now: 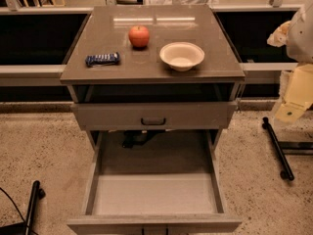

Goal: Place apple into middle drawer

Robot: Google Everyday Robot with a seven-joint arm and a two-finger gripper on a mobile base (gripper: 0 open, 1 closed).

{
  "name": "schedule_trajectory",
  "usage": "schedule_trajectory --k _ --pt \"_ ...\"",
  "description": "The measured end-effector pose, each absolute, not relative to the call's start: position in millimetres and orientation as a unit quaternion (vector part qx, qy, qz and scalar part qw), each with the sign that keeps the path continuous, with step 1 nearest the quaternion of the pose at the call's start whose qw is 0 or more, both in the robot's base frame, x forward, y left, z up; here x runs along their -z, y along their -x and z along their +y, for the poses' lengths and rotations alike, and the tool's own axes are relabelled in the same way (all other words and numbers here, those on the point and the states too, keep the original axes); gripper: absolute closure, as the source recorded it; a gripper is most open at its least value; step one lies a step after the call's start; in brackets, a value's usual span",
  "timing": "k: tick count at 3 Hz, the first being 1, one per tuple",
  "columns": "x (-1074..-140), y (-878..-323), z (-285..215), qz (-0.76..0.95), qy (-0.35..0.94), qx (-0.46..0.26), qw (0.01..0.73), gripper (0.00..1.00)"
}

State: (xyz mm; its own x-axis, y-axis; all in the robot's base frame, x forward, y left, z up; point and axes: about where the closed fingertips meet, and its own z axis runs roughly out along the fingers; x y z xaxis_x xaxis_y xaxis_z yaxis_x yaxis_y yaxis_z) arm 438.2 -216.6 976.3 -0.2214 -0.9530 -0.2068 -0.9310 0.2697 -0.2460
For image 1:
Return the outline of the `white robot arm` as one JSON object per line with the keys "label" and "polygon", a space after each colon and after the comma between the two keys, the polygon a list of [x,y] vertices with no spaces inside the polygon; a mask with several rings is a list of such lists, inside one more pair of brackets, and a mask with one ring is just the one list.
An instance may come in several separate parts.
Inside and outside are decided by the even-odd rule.
{"label": "white robot arm", "polygon": [[313,0],[307,0],[290,21],[278,26],[267,39],[274,47],[287,47],[287,55],[297,61],[292,71],[281,73],[280,100],[275,118],[293,123],[313,105]]}

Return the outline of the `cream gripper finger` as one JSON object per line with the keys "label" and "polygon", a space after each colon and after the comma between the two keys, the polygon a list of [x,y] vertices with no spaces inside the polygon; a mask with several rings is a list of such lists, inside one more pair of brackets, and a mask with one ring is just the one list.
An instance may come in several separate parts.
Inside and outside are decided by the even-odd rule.
{"label": "cream gripper finger", "polygon": [[282,47],[288,42],[288,31],[290,28],[290,21],[282,23],[278,26],[267,39],[267,43],[274,47]]}
{"label": "cream gripper finger", "polygon": [[313,65],[300,64],[292,71],[281,72],[279,101],[275,119],[294,123],[313,105]]}

